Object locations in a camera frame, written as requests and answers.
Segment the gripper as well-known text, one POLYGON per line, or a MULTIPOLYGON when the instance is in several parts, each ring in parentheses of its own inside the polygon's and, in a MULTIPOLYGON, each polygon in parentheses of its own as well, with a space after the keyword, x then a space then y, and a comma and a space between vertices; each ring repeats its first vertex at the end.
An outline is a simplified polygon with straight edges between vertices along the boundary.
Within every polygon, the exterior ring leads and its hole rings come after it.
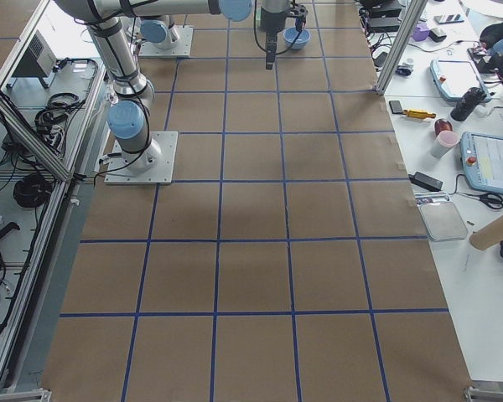
POLYGON ((265 68, 271 70, 274 66, 277 53, 277 34, 286 26, 288 9, 280 12, 271 12, 261 8, 261 27, 265 36, 265 68))

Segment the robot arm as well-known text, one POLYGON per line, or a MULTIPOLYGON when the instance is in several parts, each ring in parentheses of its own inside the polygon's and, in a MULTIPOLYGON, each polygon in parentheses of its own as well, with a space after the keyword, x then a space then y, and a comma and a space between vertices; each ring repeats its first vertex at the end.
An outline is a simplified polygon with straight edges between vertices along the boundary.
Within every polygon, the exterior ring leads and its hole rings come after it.
POLYGON ((180 33, 175 27, 172 15, 142 18, 140 34, 143 41, 160 49, 172 49, 180 40, 180 33))
POLYGON ((154 100, 152 83, 141 73, 121 18, 158 18, 175 14, 222 15, 240 22, 260 11, 266 29, 266 68, 277 57, 277 36, 289 17, 289 1, 58 1, 58 7, 83 23, 112 78, 118 102, 109 110, 107 124, 121 148, 123 169, 132 175, 149 172, 163 163, 163 151, 150 129, 154 100))

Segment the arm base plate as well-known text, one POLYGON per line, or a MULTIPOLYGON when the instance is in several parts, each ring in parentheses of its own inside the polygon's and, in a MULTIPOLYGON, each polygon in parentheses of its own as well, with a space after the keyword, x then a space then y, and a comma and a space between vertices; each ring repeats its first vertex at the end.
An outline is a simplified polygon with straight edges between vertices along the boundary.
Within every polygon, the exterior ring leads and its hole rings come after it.
POLYGON ((108 185, 147 185, 172 183, 179 133, 177 131, 151 131, 151 145, 137 156, 122 152, 117 140, 112 151, 119 157, 109 162, 109 173, 105 176, 108 185))
POLYGON ((159 21, 144 21, 139 56, 141 58, 177 59, 190 57, 194 28, 190 25, 167 27, 159 21))

